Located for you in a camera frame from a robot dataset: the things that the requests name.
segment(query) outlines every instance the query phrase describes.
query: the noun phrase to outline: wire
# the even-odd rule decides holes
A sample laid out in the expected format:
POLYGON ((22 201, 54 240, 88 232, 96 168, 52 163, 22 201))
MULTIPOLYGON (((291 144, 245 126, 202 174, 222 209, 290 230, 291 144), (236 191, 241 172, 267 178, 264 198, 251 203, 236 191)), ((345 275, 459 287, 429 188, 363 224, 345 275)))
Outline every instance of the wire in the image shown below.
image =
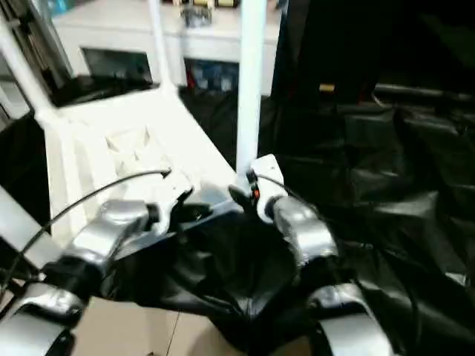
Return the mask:
POLYGON ((48 221, 45 225, 42 226, 42 228, 39 229, 39 231, 27 242, 27 244, 24 246, 24 248, 16 255, 15 260, 12 263, 12 266, 8 270, 8 273, 4 279, 4 282, 1 285, 1 290, 0 290, 0 304, 3 301, 3 298, 5 296, 5 293, 7 292, 7 288, 9 285, 9 282, 13 279, 13 275, 15 274, 15 270, 18 267, 18 264, 20 261, 22 261, 22 258, 24 255, 30 250, 30 248, 35 244, 35 242, 54 224, 56 223, 59 219, 61 219, 63 216, 65 216, 69 211, 77 207, 79 204, 82 204, 86 200, 89 200, 92 197, 95 197, 97 194, 101 193, 102 191, 106 191, 116 185, 122 184, 124 182, 127 182, 131 179, 135 178, 140 178, 144 176, 149 176, 153 174, 161 174, 162 176, 166 176, 170 171, 145 171, 145 172, 140 172, 137 174, 132 174, 130 176, 123 177, 121 179, 116 180, 115 182, 109 183, 107 185, 104 185, 103 187, 96 189, 95 191, 89 193, 88 195, 82 197, 81 199, 77 200, 73 204, 69 205, 67 208, 63 209, 60 211, 53 219, 48 221))
POLYGON ((307 202, 301 195, 295 193, 295 191, 293 191, 292 189, 290 189, 289 187, 287 187, 285 184, 277 181, 276 179, 273 179, 271 177, 267 177, 267 176, 263 176, 261 174, 256 174, 255 175, 257 178, 261 178, 261 179, 265 179, 265 180, 268 180, 269 182, 272 182, 276 185, 278 185, 279 187, 281 187, 282 189, 284 189, 287 193, 289 193, 290 195, 292 195, 294 198, 296 198, 297 200, 300 200, 303 204, 305 205, 308 205, 311 209, 313 210, 316 210, 315 206, 313 206, 312 204, 310 204, 309 202, 307 202))

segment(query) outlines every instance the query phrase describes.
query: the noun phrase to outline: black trash bag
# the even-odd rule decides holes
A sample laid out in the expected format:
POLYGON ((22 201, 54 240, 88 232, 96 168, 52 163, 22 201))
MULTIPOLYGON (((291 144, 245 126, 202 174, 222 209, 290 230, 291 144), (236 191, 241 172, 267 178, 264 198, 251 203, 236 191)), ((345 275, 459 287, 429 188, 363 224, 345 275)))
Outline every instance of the black trash bag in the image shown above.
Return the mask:
MULTIPOLYGON (((341 270, 354 273, 395 351, 475 352, 472 121, 284 108, 277 128, 286 183, 318 207, 341 270)), ((272 226, 229 214, 117 263, 108 297, 205 315, 236 348, 267 355, 303 334, 319 341, 308 299, 321 277, 312 263, 296 267, 272 226)))

